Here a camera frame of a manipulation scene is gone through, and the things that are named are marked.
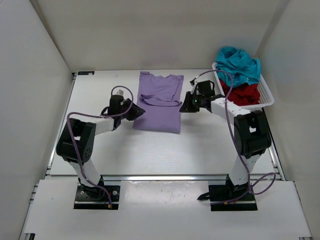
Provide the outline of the purple t shirt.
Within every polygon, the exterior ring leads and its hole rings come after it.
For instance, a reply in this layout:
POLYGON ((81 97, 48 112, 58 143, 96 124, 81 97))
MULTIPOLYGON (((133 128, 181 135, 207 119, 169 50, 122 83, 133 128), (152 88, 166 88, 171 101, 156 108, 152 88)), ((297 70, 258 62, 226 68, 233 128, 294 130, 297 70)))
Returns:
POLYGON ((183 75, 164 77, 141 71, 136 105, 145 113, 134 120, 133 129, 179 134, 183 82, 183 75))

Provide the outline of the teal t shirt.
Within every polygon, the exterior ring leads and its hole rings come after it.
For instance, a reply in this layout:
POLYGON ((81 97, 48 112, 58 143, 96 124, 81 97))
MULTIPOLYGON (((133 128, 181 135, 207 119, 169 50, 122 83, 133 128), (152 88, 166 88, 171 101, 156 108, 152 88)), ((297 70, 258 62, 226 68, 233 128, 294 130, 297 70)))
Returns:
POLYGON ((233 46, 222 47, 215 59, 217 76, 228 87, 243 84, 254 85, 261 80, 261 61, 252 58, 244 49, 233 46))

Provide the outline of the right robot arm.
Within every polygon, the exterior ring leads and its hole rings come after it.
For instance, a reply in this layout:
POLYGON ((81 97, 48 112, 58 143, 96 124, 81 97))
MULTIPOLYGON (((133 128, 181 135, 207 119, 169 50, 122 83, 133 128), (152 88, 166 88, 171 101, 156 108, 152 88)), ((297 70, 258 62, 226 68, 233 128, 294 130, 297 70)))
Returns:
POLYGON ((271 146, 267 119, 260 110, 250 111, 216 94, 211 80, 190 82, 192 90, 185 95, 181 113, 197 113, 206 109, 227 121, 237 152, 232 171, 226 178, 230 192, 249 189, 250 173, 257 160, 271 146))

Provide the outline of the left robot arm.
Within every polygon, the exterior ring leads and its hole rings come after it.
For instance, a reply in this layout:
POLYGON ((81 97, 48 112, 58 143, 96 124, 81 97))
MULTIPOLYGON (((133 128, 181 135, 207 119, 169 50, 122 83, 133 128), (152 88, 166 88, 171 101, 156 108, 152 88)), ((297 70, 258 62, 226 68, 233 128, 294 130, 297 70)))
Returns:
POLYGON ((92 153, 97 135, 116 130, 122 120, 134 121, 146 111, 120 94, 112 95, 99 116, 71 112, 56 146, 56 154, 76 171, 81 190, 94 199, 107 193, 103 177, 97 172, 92 153))

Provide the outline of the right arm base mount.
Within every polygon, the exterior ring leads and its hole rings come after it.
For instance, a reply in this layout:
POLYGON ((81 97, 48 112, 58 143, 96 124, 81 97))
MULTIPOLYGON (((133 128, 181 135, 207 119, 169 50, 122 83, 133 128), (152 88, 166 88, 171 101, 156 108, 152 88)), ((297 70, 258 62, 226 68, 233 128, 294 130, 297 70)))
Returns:
POLYGON ((225 184, 208 184, 208 192, 198 196, 198 201, 209 201, 212 212, 257 211, 255 196, 248 191, 248 185, 234 187, 229 180, 225 184))

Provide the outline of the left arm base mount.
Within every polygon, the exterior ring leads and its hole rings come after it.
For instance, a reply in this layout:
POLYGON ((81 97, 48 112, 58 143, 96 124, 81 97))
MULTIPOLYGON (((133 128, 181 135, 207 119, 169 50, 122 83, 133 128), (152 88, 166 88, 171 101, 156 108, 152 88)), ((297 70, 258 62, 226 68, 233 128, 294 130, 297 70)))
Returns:
POLYGON ((110 195, 111 203, 104 190, 78 184, 73 208, 76 210, 118 210, 121 186, 105 185, 104 188, 110 195))

